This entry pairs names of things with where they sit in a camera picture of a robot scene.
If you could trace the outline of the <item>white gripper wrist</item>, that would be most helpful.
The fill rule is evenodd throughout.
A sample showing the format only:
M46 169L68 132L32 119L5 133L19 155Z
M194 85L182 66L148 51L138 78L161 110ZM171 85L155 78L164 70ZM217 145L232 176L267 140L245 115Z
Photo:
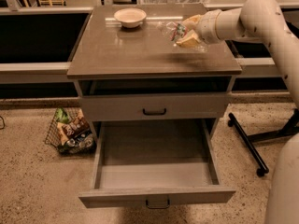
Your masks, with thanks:
M182 48L190 49L200 45L201 40L206 44L217 44L221 40L216 32L217 18L221 11L219 9L208 11L203 16L194 15L182 22L190 31L176 41Z

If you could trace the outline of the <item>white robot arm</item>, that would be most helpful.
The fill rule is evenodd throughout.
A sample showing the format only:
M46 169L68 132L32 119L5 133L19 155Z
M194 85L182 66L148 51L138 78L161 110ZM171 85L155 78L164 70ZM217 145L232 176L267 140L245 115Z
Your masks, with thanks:
M182 26L176 43L185 48L222 40L263 43L299 107L299 39L276 0L247 0L241 8L191 16ZM278 155L264 224L299 224L299 133Z

